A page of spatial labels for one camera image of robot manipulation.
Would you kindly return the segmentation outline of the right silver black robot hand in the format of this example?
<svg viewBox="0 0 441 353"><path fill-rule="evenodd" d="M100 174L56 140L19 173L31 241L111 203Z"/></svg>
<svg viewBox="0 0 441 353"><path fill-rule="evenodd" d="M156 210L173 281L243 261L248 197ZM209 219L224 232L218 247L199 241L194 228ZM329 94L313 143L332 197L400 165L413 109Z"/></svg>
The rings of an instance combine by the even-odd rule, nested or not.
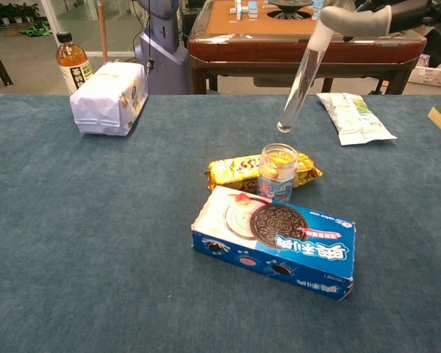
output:
<svg viewBox="0 0 441 353"><path fill-rule="evenodd" d="M324 1L320 19L345 37L381 37L431 27L441 35L441 1Z"/></svg>

